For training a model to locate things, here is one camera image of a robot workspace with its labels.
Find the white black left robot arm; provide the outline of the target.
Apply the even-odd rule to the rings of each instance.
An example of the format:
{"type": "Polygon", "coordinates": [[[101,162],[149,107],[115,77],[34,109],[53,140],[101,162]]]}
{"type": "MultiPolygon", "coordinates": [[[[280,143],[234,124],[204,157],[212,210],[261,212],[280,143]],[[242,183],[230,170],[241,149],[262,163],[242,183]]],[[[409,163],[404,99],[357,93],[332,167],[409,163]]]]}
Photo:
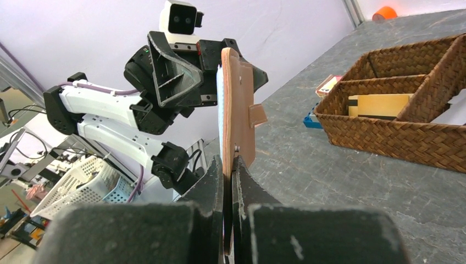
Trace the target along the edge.
{"type": "Polygon", "coordinates": [[[267,73],[244,59],[231,38],[171,43],[165,33],[150,31],[147,40],[125,66],[133,90],[98,86],[78,72],[43,94],[49,123],[63,134],[128,155],[165,188],[184,193],[196,182],[190,158],[158,137],[177,116],[216,106],[223,178],[230,190],[234,158],[241,156],[246,165],[254,161],[255,128],[267,121],[254,101],[267,73]]]}

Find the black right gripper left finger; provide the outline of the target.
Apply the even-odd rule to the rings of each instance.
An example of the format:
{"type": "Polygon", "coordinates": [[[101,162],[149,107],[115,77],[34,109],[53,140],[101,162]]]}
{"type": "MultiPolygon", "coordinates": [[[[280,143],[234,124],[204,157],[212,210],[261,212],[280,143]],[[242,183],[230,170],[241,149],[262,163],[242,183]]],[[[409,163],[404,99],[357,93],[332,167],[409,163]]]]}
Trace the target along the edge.
{"type": "Polygon", "coordinates": [[[72,205],[48,226],[33,263],[222,263],[219,156],[176,202],[72,205]]]}

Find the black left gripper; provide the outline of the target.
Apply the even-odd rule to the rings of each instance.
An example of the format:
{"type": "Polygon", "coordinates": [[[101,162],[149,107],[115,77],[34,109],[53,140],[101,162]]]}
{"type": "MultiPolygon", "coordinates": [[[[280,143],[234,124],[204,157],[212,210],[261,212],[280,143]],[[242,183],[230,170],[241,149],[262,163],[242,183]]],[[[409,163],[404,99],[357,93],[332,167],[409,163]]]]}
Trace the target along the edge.
{"type": "MultiPolygon", "coordinates": [[[[169,44],[165,33],[150,31],[148,44],[126,63],[125,79],[139,92],[148,93],[150,101],[161,108],[214,105],[215,71],[221,50],[238,50],[236,40],[199,40],[197,43],[169,44]]],[[[253,91],[268,81],[268,75],[252,64],[253,91]]]]}

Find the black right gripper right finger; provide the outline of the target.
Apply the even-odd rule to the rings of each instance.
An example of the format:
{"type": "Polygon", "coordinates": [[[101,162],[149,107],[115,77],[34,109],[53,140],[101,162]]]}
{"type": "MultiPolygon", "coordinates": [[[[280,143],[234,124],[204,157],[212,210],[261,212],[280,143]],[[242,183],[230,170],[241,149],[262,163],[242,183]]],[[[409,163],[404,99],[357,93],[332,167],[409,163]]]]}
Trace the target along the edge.
{"type": "Polygon", "coordinates": [[[410,263],[401,234],[382,210],[367,206],[284,205],[232,165],[236,263],[410,263]]]}

